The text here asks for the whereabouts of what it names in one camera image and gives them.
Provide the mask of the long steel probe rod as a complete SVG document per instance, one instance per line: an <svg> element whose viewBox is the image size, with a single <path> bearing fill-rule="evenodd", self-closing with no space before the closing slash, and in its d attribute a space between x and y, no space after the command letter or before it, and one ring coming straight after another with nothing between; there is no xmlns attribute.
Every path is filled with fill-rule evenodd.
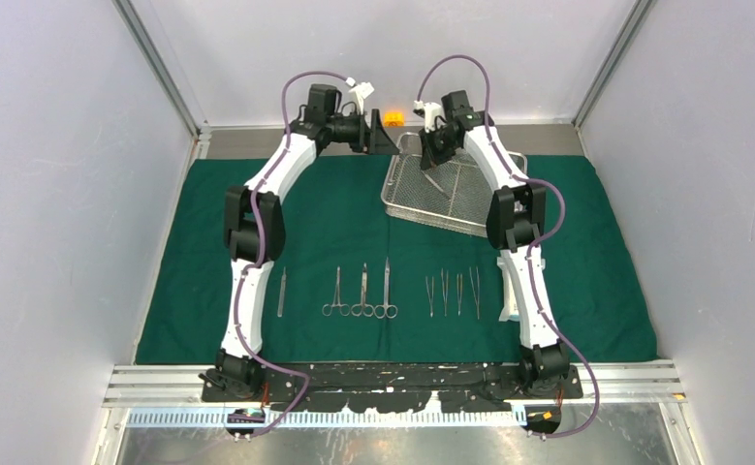
<svg viewBox="0 0 755 465"><path fill-rule="evenodd" d="M282 269L282 273L280 277L280 284L279 284L278 302L277 302L277 310L276 310L277 318L282 318L284 315L285 296L286 296L286 290L287 290L287 278L288 278L287 268L284 266Z"/></svg>

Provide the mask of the steel scalpel handle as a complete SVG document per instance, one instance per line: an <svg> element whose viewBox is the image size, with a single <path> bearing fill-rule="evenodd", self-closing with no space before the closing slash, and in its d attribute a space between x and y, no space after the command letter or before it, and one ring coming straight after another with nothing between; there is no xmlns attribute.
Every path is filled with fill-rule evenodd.
<svg viewBox="0 0 755 465"><path fill-rule="evenodd" d="M424 170L423 175L435 192L441 194L446 199L452 197L453 184L447 171L443 171L441 167L433 167L429 170Z"/></svg>

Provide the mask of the steel needle holder clamp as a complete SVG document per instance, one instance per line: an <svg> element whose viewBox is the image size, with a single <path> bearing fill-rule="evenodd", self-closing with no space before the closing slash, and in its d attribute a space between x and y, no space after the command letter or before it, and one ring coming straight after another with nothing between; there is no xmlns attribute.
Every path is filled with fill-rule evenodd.
<svg viewBox="0 0 755 465"><path fill-rule="evenodd" d="M462 303L464 297L464 276L462 273L456 275L456 306L457 314L460 316L462 313Z"/></svg>

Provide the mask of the steel surgical forceps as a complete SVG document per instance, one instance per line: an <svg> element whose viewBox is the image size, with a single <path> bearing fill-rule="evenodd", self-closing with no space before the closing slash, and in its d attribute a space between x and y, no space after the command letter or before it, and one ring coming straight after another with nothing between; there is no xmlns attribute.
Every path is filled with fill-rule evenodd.
<svg viewBox="0 0 755 465"><path fill-rule="evenodd" d="M434 294L436 288L436 279L434 276L425 278L425 289L428 300L429 317L434 316Z"/></svg>

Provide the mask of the metal mesh instrument tray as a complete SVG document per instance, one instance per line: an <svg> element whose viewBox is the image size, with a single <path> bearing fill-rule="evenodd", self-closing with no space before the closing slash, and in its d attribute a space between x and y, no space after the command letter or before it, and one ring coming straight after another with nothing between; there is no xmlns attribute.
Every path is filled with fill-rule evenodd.
<svg viewBox="0 0 755 465"><path fill-rule="evenodd" d="M420 169L422 159L418 132L397 137L398 155L391 158L381 200L388 215L456 233L487 236L486 223L494 189L480 167L464 150L441 167L450 175L452 197L434 191Z"/></svg>

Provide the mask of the steel ring-handled scissors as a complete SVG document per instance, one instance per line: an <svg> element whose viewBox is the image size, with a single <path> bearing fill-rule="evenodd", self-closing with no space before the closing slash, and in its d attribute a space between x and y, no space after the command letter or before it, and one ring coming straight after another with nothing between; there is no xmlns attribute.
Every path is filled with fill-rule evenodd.
<svg viewBox="0 0 755 465"><path fill-rule="evenodd" d="M391 264L386 258L383 278L382 302L375 306L375 317L378 319L394 319L398 315L398 308L391 303Z"/></svg>

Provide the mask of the steel ring-handled hemostat clamp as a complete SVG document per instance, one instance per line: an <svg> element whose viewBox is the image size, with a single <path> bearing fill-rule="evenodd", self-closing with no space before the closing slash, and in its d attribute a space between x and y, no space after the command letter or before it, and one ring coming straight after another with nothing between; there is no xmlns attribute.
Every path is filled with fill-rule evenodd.
<svg viewBox="0 0 755 465"><path fill-rule="evenodd" d="M335 272L334 293L330 303L324 304L321 309L322 315L330 317L334 313L346 317L351 314L351 307L342 302L341 295L341 267L338 266Z"/></svg>

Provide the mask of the small steel scissors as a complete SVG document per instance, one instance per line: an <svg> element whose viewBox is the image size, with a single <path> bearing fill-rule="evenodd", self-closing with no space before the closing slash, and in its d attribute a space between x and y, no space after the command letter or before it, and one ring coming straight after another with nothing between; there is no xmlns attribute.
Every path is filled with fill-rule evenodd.
<svg viewBox="0 0 755 465"><path fill-rule="evenodd" d="M374 306L367 302L367 282L368 271L367 264L362 265L362 275L360 284L359 301L351 307L351 314L356 317L373 317Z"/></svg>

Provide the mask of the green surgical drape cloth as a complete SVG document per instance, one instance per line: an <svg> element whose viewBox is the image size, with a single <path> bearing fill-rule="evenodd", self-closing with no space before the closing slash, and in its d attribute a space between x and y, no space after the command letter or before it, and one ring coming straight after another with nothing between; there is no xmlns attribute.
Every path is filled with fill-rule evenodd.
<svg viewBox="0 0 755 465"><path fill-rule="evenodd" d="M287 240L266 287L262 355L281 363L513 362L519 326L498 320L502 307L497 254L482 237L390 217L380 197L385 156L319 158L290 190L283 215ZM223 339L232 272L223 241L227 189L262 166L259 160L201 160L184 182L154 296L138 344L138 364L211 364ZM565 221L543 245L545 280L562 333L592 362L645 362L658 356L657 338L631 256L593 166L581 156L532 156L529 173L554 184ZM391 264L394 319L322 315L341 267L342 302L359 301L367 264L367 302L382 302L386 258ZM287 268L282 318L280 277ZM480 274L477 320L469 268ZM443 316L440 270L450 274ZM457 314L456 275L464 276ZM434 276L434 316L425 278Z"/></svg>

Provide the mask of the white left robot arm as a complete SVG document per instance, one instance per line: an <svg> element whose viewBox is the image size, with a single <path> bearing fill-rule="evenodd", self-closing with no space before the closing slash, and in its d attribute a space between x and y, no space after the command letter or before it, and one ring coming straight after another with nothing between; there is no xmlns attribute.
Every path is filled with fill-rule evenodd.
<svg viewBox="0 0 755 465"><path fill-rule="evenodd" d="M286 241L283 201L301 174L332 143L356 153L394 155L398 149L382 126L380 113L366 115L364 102L374 89L369 82L347 81L353 110L343 112L341 91L313 84L306 104L288 123L282 139L261 170L225 195L223 240L232 270L227 326L212 368L202 375L209 388L241 401L261 392L266 369L259 360L263 346L262 316L268 277Z"/></svg>

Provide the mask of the white sterile packet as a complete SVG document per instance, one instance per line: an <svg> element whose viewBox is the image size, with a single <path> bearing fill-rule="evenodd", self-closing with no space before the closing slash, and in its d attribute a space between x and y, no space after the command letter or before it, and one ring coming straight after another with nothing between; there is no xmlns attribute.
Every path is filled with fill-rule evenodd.
<svg viewBox="0 0 755 465"><path fill-rule="evenodd" d="M500 322L518 322L519 310L517 308L512 278L502 259L497 259L497 266L500 269L503 283L503 306L498 320Z"/></svg>

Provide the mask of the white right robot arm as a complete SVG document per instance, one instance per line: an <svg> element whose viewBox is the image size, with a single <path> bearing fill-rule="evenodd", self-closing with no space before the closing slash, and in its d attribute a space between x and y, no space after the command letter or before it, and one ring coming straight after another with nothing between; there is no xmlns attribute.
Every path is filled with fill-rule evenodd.
<svg viewBox="0 0 755 465"><path fill-rule="evenodd" d="M488 114L474 110L465 91L439 103L416 100L413 111L424 120L422 169L443 165L462 150L491 189L486 236L500 254L519 312L519 384L528 395L544 397L570 367L543 274L547 184L515 165Z"/></svg>

